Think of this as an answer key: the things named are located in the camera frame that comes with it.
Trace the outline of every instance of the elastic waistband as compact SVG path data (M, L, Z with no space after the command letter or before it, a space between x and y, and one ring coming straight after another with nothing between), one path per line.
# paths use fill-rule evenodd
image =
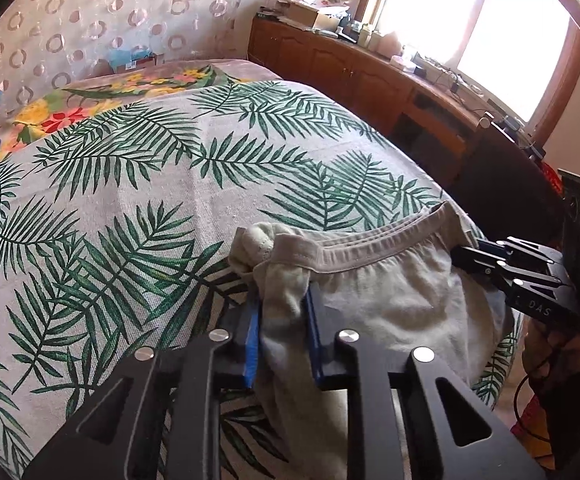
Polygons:
M476 247L474 235L464 231L459 213L450 202L371 231L314 241L293 234L275 237L270 263L287 264L321 274L371 265L437 236L450 250L457 245Z

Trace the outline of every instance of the window frame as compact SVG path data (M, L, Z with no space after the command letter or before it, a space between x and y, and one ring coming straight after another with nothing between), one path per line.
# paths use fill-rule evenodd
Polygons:
M485 0L475 0L470 19L468 20L468 25L464 31L462 42L451 59L446 62L446 66L454 72L458 71L458 64L465 53L468 42L470 41L470 37L474 27L476 26L481 9L483 8L484 1ZM364 23L376 23L384 3L385 0L360 0L356 8L355 19ZM571 18L563 48L561 50L561 55L552 77L550 78L550 82L548 83L537 108L532 114L532 117L527 123L524 123L524 131L532 141L537 142L541 146L546 142L556 123L561 118L565 105L568 103L572 91L579 79L579 75L580 29ZM474 81L464 74L462 74L462 77L467 83L483 88L478 81ZM492 99L492 101L499 107L513 112L508 105L503 103L487 89L484 88L483 91L486 97Z

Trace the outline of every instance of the wooden window frame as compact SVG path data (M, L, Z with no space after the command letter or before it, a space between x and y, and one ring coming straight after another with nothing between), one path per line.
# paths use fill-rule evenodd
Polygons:
M356 8L355 19L362 22L375 23L380 12L380 7L385 0L359 0ZM564 0L559 0L566 10L576 19ZM470 36L476 26L477 20L483 8L484 0L476 0L471 13L464 37L457 51L448 62L448 66L457 66L470 41ZM566 39L554 73L548 82L544 95L539 101L536 110L526 125L526 130L531 134L531 139L539 146L543 146L550 137L557 122L561 118L566 104L570 100L574 87L580 75L580 28L573 19L570 19Z

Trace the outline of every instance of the cabinet door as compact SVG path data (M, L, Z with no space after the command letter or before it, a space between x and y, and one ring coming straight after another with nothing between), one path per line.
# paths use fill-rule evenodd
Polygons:
M308 84L340 105L348 105L350 51L333 40L314 38Z
M282 25L276 35L278 54L270 70L288 81L307 82L312 60L312 34Z
M250 44L248 46L248 57L250 61L270 67L270 63L276 59L275 30L273 23L255 18L252 20L252 30L250 31Z
M412 90L412 82L379 59L355 57L350 73L349 110L389 136Z

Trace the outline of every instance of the wallpaper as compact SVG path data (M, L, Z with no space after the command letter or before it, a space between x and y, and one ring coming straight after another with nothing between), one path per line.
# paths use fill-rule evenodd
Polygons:
M241 0L15 0L0 19L0 117L130 53L166 60L244 57Z

